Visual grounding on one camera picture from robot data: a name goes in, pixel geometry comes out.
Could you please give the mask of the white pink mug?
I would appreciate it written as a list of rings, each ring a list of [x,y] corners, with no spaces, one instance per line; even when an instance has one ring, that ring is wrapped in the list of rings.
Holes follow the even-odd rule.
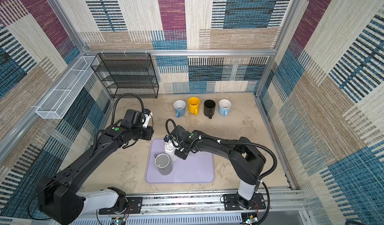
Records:
[[[175,155],[176,148],[172,144],[165,144],[165,153],[170,157],[171,161],[174,162],[178,159]]]

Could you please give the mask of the grey mug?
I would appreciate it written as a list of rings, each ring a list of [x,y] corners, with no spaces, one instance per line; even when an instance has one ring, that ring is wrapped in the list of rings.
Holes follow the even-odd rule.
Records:
[[[163,176],[169,175],[173,170],[172,160],[167,154],[155,154],[155,166]]]

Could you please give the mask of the teal dotted floral mug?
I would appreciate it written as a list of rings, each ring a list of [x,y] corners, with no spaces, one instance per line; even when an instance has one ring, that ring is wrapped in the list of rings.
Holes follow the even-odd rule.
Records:
[[[173,104],[176,113],[176,118],[181,118],[186,112],[186,103],[183,100],[177,100]]]

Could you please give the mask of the yellow mug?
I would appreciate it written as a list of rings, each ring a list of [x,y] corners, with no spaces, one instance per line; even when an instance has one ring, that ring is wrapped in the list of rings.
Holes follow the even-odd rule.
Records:
[[[191,97],[188,99],[189,112],[195,116],[199,114],[200,100],[197,97]]]

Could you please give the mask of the black mug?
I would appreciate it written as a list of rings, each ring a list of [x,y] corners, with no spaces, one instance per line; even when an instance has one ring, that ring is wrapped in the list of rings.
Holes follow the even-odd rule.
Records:
[[[204,115],[209,119],[212,119],[215,114],[216,103],[213,100],[206,100],[204,102]]]

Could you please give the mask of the light blue mug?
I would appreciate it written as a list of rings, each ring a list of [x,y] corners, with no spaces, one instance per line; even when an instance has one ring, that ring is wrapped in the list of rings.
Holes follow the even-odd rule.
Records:
[[[227,117],[232,103],[228,99],[222,99],[219,101],[219,114],[223,117]]]

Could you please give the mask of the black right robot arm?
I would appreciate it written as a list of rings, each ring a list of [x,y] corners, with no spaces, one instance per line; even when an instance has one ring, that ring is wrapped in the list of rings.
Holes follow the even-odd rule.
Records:
[[[238,196],[244,201],[253,198],[266,163],[265,156],[257,147],[244,137],[239,140],[223,140],[200,131],[189,133],[180,128],[178,130],[178,133],[171,133],[175,144],[179,146],[177,157],[186,160],[189,153],[206,152],[229,160],[240,179]]]

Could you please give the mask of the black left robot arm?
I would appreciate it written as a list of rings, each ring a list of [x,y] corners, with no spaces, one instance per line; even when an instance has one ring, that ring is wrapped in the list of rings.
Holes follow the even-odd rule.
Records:
[[[83,183],[96,168],[118,149],[129,147],[129,141],[149,141],[154,133],[149,126],[153,114],[149,109],[128,109],[125,117],[104,130],[99,130],[94,145],[53,178],[42,177],[37,183],[36,198],[40,212],[61,225],[69,225],[80,215],[116,207],[124,210],[125,193],[114,187],[82,193]]]

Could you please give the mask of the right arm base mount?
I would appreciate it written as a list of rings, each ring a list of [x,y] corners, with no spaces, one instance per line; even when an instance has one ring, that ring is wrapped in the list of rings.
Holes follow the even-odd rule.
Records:
[[[235,210],[264,210],[267,208],[263,194],[254,193],[248,201],[239,194],[224,194],[220,201],[224,204],[226,211]]]

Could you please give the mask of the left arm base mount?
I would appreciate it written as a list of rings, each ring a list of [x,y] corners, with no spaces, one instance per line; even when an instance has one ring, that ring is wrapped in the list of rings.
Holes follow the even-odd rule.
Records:
[[[143,197],[127,197],[127,194],[115,187],[108,187],[118,194],[117,202],[111,208],[98,211],[99,215],[124,215],[139,214],[142,209]]]

